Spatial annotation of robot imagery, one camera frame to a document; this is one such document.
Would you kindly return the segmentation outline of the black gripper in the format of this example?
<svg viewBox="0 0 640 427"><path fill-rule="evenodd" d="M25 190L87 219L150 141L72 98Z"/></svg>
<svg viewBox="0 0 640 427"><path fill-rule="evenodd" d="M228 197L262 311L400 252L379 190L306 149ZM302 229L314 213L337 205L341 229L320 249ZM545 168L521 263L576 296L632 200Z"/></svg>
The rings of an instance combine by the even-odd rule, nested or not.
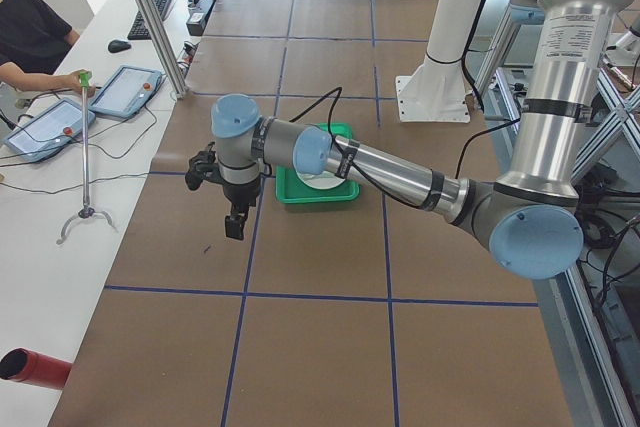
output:
<svg viewBox="0 0 640 427"><path fill-rule="evenodd" d="M230 214L224 219L225 235L234 240L243 240L246 215L256 206L261 192L261 182L251 181L244 184L223 183L223 193L231 203Z"/></svg>

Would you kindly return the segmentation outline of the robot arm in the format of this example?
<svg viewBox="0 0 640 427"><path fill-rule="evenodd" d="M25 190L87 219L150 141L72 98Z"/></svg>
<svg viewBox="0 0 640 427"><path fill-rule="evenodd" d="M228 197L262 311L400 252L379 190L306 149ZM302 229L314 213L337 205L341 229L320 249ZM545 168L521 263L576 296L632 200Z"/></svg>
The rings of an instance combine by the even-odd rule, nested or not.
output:
<svg viewBox="0 0 640 427"><path fill-rule="evenodd" d="M583 245L572 169L614 17L632 1L513 0L540 7L544 19L510 167L492 184L453 179L315 126L264 117L241 94L220 98L211 112L213 180L231 204L226 235L243 238L261 168L271 164L301 174L330 172L438 213L522 277L566 271Z"/></svg>

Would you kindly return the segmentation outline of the person's hand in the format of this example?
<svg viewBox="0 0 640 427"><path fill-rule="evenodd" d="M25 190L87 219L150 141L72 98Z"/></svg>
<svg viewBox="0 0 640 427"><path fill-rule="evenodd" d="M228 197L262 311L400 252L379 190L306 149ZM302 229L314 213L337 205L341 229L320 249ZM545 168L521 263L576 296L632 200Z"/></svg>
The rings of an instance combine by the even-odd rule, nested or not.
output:
<svg viewBox="0 0 640 427"><path fill-rule="evenodd" d="M71 89L78 94L85 91L89 97L92 97L96 92L96 87L94 85L84 87L82 84L82 80L89 81L91 76L92 73L90 71L79 69L63 76L64 85L67 89Z"/></svg>

